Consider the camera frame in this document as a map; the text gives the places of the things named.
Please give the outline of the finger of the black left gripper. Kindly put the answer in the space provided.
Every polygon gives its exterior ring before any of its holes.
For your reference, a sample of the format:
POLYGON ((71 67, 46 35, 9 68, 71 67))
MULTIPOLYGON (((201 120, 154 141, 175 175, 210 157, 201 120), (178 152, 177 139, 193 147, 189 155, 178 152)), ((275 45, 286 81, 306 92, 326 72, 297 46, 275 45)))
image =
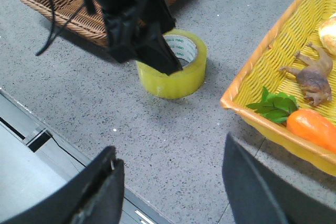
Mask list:
POLYGON ((136 42, 138 61, 166 75, 183 69, 177 56, 162 36, 159 27, 147 27, 141 30, 138 39, 136 42))

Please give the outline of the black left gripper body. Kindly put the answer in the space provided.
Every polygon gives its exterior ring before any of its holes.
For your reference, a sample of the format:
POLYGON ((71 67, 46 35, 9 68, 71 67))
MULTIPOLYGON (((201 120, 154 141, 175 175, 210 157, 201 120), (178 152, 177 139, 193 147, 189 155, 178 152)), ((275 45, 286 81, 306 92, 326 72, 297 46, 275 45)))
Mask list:
POLYGON ((166 0, 84 0, 87 12, 100 5, 108 38, 109 54, 119 63, 138 60, 136 42, 141 30, 159 27, 161 33, 175 26, 166 0))

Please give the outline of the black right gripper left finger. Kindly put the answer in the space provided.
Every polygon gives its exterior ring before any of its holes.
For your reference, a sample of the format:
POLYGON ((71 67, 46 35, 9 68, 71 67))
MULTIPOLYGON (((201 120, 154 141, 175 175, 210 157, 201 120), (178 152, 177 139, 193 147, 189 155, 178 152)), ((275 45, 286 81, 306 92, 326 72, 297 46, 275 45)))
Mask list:
POLYGON ((108 146, 58 191, 5 223, 119 223, 123 199, 124 161, 108 146))

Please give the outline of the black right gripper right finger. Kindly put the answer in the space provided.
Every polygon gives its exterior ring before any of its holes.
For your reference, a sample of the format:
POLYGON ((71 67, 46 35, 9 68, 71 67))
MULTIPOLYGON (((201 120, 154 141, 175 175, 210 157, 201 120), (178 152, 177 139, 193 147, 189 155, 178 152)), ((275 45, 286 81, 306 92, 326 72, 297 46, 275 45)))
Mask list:
POLYGON ((335 210, 299 191, 226 135, 222 177, 236 223, 335 223, 335 210))

